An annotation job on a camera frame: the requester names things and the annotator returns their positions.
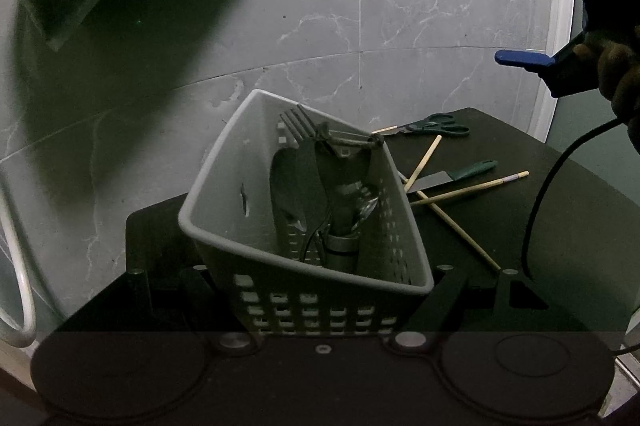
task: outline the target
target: wooden stick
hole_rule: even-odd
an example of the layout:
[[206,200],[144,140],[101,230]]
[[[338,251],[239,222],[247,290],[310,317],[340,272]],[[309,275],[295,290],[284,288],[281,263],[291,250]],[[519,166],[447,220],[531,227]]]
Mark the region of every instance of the wooden stick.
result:
[[424,154],[424,157],[420,161],[420,164],[418,164],[417,168],[414,170],[414,172],[409,177],[409,180],[404,185],[405,193],[407,193],[407,191],[409,191],[409,188],[414,184],[415,180],[418,178],[418,175],[420,175],[420,172],[422,171],[424,166],[427,164],[427,161],[431,158],[431,155],[433,155],[433,152],[436,151],[436,148],[438,147],[441,140],[442,140],[441,135],[437,135],[436,138],[433,140],[433,142],[431,143],[431,146],[429,146],[429,149],[427,150],[427,153]]
[[412,206],[421,206],[424,204],[433,204],[434,202],[440,202],[441,200],[453,199],[455,197],[460,197],[462,195],[468,195],[469,193],[475,193],[476,191],[482,191],[489,188],[493,188],[494,186],[499,186],[500,184],[504,184],[511,181],[516,181],[523,177],[529,175],[528,171],[521,171],[520,173],[516,173],[513,175],[509,175],[508,177],[502,177],[501,179],[496,179],[494,181],[484,182],[482,184],[476,184],[475,186],[469,186],[468,188],[461,188],[459,190],[450,191],[448,193],[443,193],[441,195],[436,195],[434,197],[428,197],[427,200],[418,200],[417,202],[412,202]]
[[[398,174],[400,175],[400,178],[402,179],[402,182],[407,182],[407,178],[402,175],[400,172],[398,172]],[[427,195],[425,195],[422,191],[418,191],[416,192],[417,195],[422,199],[422,200],[429,200],[429,197]],[[449,215],[447,215],[447,213],[445,213],[443,210],[440,209],[439,206],[437,206],[436,204],[429,204],[429,207],[435,212],[436,215],[438,215],[442,220],[444,220],[451,229],[453,229],[457,234],[459,234],[460,238],[462,238],[462,240],[464,240],[466,243],[468,243],[471,247],[473,247],[476,252],[482,256],[482,258],[496,271],[500,271],[501,267],[496,263],[496,261],[491,258],[489,256],[489,253],[487,253],[482,247],[480,247],[480,245],[474,240],[472,239],[467,232],[462,229],[456,222],[455,220],[453,220],[453,218],[451,218]]]
[[389,130],[395,130],[396,128],[397,126],[388,126],[387,128],[380,128],[380,130],[374,130],[371,133],[374,134],[374,133],[388,132]]

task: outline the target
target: floor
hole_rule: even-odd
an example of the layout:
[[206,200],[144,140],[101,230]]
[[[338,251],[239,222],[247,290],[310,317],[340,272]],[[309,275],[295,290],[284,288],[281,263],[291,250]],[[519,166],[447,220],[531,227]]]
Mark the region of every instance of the floor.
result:
[[549,8],[103,0],[55,53],[0,0],[0,162],[38,293],[68,315],[122,273],[127,215],[190,188],[253,88],[368,129],[474,106],[526,130],[538,80],[493,54],[543,49]]

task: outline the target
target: knife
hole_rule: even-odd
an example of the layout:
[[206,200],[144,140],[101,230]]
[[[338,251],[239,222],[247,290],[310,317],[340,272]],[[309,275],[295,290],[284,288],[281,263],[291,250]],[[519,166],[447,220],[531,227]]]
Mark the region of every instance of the knife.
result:
[[438,173],[427,175],[426,177],[422,177],[417,181],[415,181],[414,185],[411,186],[411,189],[409,189],[408,193],[415,193],[416,191],[427,190],[429,188],[441,186],[449,182],[468,179],[469,177],[473,177],[475,175],[484,173],[485,171],[492,170],[497,165],[498,165],[498,161],[486,160],[486,161],[476,162],[471,166],[462,168],[461,170],[449,171],[449,172],[439,171]]

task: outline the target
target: white curved pipe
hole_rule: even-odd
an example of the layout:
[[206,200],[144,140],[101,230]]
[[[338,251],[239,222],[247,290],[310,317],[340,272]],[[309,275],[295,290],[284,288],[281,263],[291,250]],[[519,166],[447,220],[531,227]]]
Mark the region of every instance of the white curved pipe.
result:
[[18,348],[25,348],[30,346],[36,337],[36,307],[33,302],[27,267],[24,263],[24,256],[15,232],[14,220],[2,182],[0,182],[0,224],[2,224],[9,254],[14,263],[15,277],[18,281],[20,300],[22,301],[22,326],[0,307],[0,319],[11,327],[10,330],[0,330],[0,340]]

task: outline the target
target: white plastic basket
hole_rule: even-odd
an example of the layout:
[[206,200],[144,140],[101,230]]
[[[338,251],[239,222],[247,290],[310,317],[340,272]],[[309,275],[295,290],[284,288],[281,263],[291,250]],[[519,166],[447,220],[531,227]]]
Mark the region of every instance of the white plastic basket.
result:
[[[378,208],[362,229],[356,274],[303,263],[278,248],[271,209],[271,159],[286,146],[280,114],[294,101],[254,90],[225,126],[178,216],[217,287],[249,330],[261,333],[391,332],[433,287],[407,197],[386,145],[371,156]],[[361,133],[312,108],[332,130]]]

